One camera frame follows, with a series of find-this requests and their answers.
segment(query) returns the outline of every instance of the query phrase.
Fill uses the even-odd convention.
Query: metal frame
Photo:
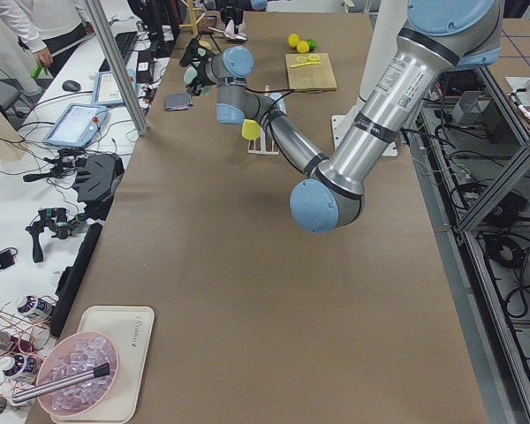
[[[106,14],[99,0],[85,0],[85,9],[92,20],[96,36],[100,42],[100,47],[108,60],[110,69],[114,74],[117,88],[124,99],[125,107],[132,117],[135,129],[139,135],[145,135],[148,131],[148,124],[145,120],[137,95],[130,86],[130,77],[125,69],[125,63],[117,49],[116,41],[106,20]]]
[[[491,280],[488,274],[486,264],[482,258],[481,246],[473,233],[473,230],[481,224],[483,218],[530,170],[530,133],[488,69],[480,69],[477,73],[511,128],[520,148],[503,167],[493,184],[464,214],[460,214],[459,211],[455,210],[456,230],[461,237],[460,242],[466,246],[467,252],[471,257],[479,279],[479,286],[486,300],[488,313],[495,325],[496,334],[503,346],[504,356],[518,388],[527,418],[530,420],[530,369],[522,360],[523,352],[514,335],[516,329],[530,328],[530,320],[510,320],[507,322],[507,317],[498,298],[495,282]],[[440,155],[438,155],[436,160],[438,167],[445,169],[445,163]]]

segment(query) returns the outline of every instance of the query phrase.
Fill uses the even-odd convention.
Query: label on robot arm
[[[387,97],[387,100],[404,112],[410,112],[422,90],[426,90],[433,80],[433,75],[426,66],[393,57],[375,90]]]

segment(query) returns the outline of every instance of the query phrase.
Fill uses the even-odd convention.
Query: white tray
[[[117,347],[120,362],[110,391],[90,411],[74,418],[51,415],[57,424],[123,424],[135,413],[143,366],[148,354],[155,313],[150,307],[90,307],[80,319],[78,331],[98,331]]]

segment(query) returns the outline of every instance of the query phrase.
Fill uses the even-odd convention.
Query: brown paper table surface
[[[291,32],[329,52],[338,90],[286,105],[330,154],[329,118],[359,92],[367,18],[246,20],[251,88],[285,87]],[[300,175],[246,153],[239,127],[216,122],[216,90],[163,111],[182,74],[172,60],[64,329],[92,305],[154,308],[131,422],[487,422],[408,151],[375,166],[356,223],[309,234],[289,210]],[[27,423],[45,421],[36,406]]]

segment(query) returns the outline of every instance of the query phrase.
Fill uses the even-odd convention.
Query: green lime
[[[307,40],[308,45],[310,46],[310,51],[314,51],[316,48],[316,40],[314,38],[309,38]]]

